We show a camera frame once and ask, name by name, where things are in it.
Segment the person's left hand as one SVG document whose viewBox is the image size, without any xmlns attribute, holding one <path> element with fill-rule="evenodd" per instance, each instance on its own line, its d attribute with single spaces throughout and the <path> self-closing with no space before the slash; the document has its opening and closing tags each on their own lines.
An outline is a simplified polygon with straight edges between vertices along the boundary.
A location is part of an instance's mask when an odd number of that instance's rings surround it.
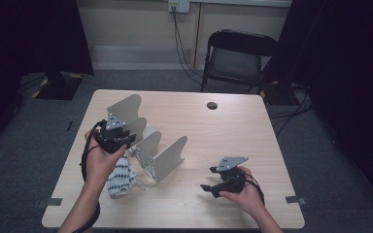
<svg viewBox="0 0 373 233">
<path fill-rule="evenodd" d="M 89 152 L 86 159 L 85 190 L 91 192 L 95 190 L 100 192 L 103 189 L 106 180 L 114 171 L 116 163 L 124 156 L 126 151 L 126 145 L 123 145 L 114 153 L 104 151 L 94 139 L 97 133 L 97 129 L 93 131 L 93 135 L 90 135 L 89 131 L 85 133 L 85 139 L 89 142 Z"/>
</svg>

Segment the black stand base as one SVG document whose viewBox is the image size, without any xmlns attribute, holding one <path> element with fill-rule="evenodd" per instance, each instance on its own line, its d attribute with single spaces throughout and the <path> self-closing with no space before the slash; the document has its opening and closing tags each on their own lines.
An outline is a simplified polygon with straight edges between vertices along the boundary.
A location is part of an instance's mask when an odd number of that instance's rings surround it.
<svg viewBox="0 0 373 233">
<path fill-rule="evenodd" d="M 83 80 L 79 74 L 46 72 L 44 80 L 32 94 L 36 99 L 72 100 Z"/>
</svg>

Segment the grey metal expandable rack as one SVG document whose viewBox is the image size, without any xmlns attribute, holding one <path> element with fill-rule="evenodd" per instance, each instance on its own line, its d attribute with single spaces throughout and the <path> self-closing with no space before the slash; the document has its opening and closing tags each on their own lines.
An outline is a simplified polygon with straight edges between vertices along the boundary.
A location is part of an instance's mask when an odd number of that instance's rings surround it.
<svg viewBox="0 0 373 233">
<path fill-rule="evenodd" d="M 131 157 L 136 157 L 141 168 L 155 183 L 160 183 L 184 158 L 182 150 L 187 143 L 183 136 L 172 145 L 159 151 L 161 133 L 155 130 L 145 117 L 138 116 L 142 98 L 132 94 L 107 108 L 107 130 L 122 128 L 136 135 L 129 148 Z"/>
</svg>

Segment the grey tape strip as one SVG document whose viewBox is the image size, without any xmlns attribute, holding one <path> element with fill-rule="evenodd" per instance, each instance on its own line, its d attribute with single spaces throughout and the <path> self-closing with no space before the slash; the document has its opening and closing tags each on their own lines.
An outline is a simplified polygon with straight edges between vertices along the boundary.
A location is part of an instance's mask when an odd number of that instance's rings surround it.
<svg viewBox="0 0 373 233">
<path fill-rule="evenodd" d="M 62 202 L 61 198 L 49 198 L 46 200 L 40 200 L 36 207 L 45 209 L 47 206 L 60 206 Z"/>
<path fill-rule="evenodd" d="M 287 196 L 286 201 L 288 204 L 290 203 L 298 203 L 299 205 L 307 204 L 307 201 L 304 197 L 298 197 L 298 196 Z"/>
</svg>

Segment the black curtain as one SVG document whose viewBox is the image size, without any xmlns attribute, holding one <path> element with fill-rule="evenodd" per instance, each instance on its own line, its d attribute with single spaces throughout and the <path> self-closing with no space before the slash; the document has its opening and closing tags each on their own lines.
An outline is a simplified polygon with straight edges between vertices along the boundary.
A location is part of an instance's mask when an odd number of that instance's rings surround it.
<svg viewBox="0 0 373 233">
<path fill-rule="evenodd" d="M 0 129 L 29 73 L 93 75 L 77 0 L 0 0 Z"/>
<path fill-rule="evenodd" d="M 310 87 L 336 145 L 373 187 L 373 0 L 292 0 L 265 78 Z"/>
</svg>

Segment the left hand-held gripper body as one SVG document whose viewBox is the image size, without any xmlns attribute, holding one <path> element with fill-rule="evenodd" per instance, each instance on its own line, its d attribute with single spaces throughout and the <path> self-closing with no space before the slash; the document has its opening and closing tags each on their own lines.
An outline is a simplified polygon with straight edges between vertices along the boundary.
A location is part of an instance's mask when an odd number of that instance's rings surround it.
<svg viewBox="0 0 373 233">
<path fill-rule="evenodd" d="M 100 122 L 100 131 L 95 136 L 96 142 L 108 153 L 116 152 L 121 146 L 125 137 L 119 137 L 120 130 L 123 130 L 125 122 L 108 113 L 108 117 Z"/>
</svg>

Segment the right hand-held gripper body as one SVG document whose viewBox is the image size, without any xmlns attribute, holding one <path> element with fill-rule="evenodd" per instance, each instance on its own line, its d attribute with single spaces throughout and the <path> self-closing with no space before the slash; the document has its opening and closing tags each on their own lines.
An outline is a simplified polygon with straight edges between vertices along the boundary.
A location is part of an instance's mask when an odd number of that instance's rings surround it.
<svg viewBox="0 0 373 233">
<path fill-rule="evenodd" d="M 222 183 L 217 184 L 217 192 L 228 191 L 240 193 L 244 188 L 246 176 L 239 165 L 246 162 L 248 157 L 225 156 L 216 167 L 216 172 L 220 174 Z"/>
</svg>

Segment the person's right hand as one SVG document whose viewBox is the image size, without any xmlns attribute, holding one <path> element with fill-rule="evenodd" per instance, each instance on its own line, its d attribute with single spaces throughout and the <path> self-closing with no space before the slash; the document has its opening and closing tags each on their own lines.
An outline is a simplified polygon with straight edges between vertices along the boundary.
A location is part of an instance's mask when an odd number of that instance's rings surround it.
<svg viewBox="0 0 373 233">
<path fill-rule="evenodd" d="M 220 197 L 226 198 L 237 203 L 243 211 L 248 213 L 254 219 L 260 219 L 261 213 L 265 211 L 265 206 L 259 196 L 256 187 L 252 184 L 252 172 L 250 169 L 240 166 L 240 169 L 246 175 L 244 188 L 240 193 L 231 193 L 221 191 Z"/>
</svg>

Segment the white cloth with black diamonds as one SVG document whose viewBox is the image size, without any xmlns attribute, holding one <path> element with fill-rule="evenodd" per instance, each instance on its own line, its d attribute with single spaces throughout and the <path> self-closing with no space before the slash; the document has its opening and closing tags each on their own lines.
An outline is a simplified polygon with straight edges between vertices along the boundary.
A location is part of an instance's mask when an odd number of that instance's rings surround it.
<svg viewBox="0 0 373 233">
<path fill-rule="evenodd" d="M 119 198 L 128 194 L 133 185 L 138 185 L 142 190 L 146 189 L 146 185 L 137 180 L 135 170 L 124 155 L 118 160 L 114 171 L 107 179 L 107 190 L 111 198 Z"/>
</svg>

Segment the white wall socket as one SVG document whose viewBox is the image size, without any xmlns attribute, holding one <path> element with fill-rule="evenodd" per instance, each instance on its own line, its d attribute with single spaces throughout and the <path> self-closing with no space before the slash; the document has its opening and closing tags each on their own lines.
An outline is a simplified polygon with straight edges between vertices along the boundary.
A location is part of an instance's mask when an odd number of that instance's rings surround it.
<svg viewBox="0 0 373 233">
<path fill-rule="evenodd" d="M 188 14 L 190 3 L 187 0 L 168 0 L 168 11 L 170 13 Z"/>
</svg>

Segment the black folding chair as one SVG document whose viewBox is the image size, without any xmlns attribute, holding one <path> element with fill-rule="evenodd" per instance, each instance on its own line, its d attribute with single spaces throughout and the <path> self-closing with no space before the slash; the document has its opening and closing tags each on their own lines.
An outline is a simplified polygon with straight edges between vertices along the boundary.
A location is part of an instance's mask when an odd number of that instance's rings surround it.
<svg viewBox="0 0 373 233">
<path fill-rule="evenodd" d="M 208 80 L 245 85 L 258 91 L 265 84 L 261 57 L 278 49 L 275 39 L 252 32 L 223 29 L 210 35 L 205 56 L 201 91 Z"/>
</svg>

